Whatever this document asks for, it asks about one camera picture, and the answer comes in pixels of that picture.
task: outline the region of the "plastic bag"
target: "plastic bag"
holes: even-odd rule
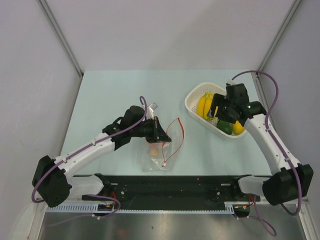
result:
[[[177,160],[177,153],[181,148],[185,130],[178,117],[166,129],[172,142],[141,144],[138,154],[138,164],[143,172],[171,171]]]

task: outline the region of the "light blue table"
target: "light blue table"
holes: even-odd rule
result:
[[[157,103],[156,115],[164,129],[180,117],[185,139],[171,172],[142,172],[137,157],[141,139],[97,159],[78,174],[90,175],[269,175],[270,170],[254,139],[247,133],[240,139],[224,140],[200,125],[188,114],[185,98],[203,82],[225,87],[241,70],[135,70],[86,71],[74,106],[62,153],[91,141],[132,105],[139,96]],[[245,84],[251,101],[258,100],[250,74],[237,78]]]

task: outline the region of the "white wall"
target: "white wall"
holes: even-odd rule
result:
[[[84,70],[256,69],[294,0],[47,0]]]
[[[308,198],[320,223],[320,1],[304,1],[265,71],[279,84],[272,117],[276,130],[292,153],[310,164],[314,176]],[[269,103],[273,84],[262,78]]]
[[[80,80],[35,0],[0,1],[0,239],[62,145]]]

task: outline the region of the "yellow banana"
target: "yellow banana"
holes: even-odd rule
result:
[[[207,100],[207,95],[208,93],[206,92],[199,100],[198,102],[198,108],[196,110],[196,113],[200,116],[200,117],[204,117],[204,108],[205,108],[205,103]]]
[[[210,111],[211,103],[212,103],[213,98],[214,98],[214,94],[211,93],[211,92],[206,95],[206,100],[205,100],[204,109],[203,109],[203,118],[205,120],[211,119],[207,115],[208,115],[208,113]]]

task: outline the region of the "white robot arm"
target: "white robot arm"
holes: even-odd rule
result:
[[[268,115],[260,102],[249,102],[244,84],[227,84],[226,92],[226,96],[217,93],[214,95],[208,116],[212,117],[218,107],[216,117],[219,120],[229,123],[239,121],[257,142],[272,175],[240,176],[237,178],[239,192],[265,196],[271,205],[294,199],[301,202],[301,198],[307,195],[313,177],[310,165],[302,165],[289,152],[268,123]],[[95,159],[129,143],[132,137],[143,137],[148,143],[170,142],[171,139],[161,128],[159,119],[154,116],[157,105],[153,103],[147,106],[144,98],[143,101],[144,109],[139,106],[130,107],[124,117],[116,119],[79,149],[55,159],[43,157],[33,177],[32,201],[45,201],[49,207],[55,207],[68,197],[98,194],[104,187],[101,176],[73,176]],[[43,200],[35,199],[36,191]]]
[[[302,165],[289,152],[268,121],[270,111],[267,113],[258,101],[249,101],[245,85],[229,83],[226,86],[226,95],[214,94],[208,116],[213,117],[218,107],[215,116],[219,120],[229,123],[239,121],[257,142],[272,175],[271,177],[242,176],[237,182],[239,190],[244,194],[264,196],[271,205],[283,204],[294,199],[298,199],[298,205],[301,205],[301,198],[307,195],[313,177],[311,166]]]
[[[67,198],[98,194],[104,187],[98,176],[73,176],[97,158],[128,144],[132,137],[145,138],[148,143],[171,142],[158,117],[154,116],[157,105],[153,103],[147,106],[144,97],[140,97],[140,100],[143,100],[142,107],[131,106],[123,117],[106,126],[97,137],[82,147],[55,159],[49,156],[41,158],[32,180],[32,201],[45,201],[49,207],[55,207]],[[36,192],[42,200],[36,200]]]

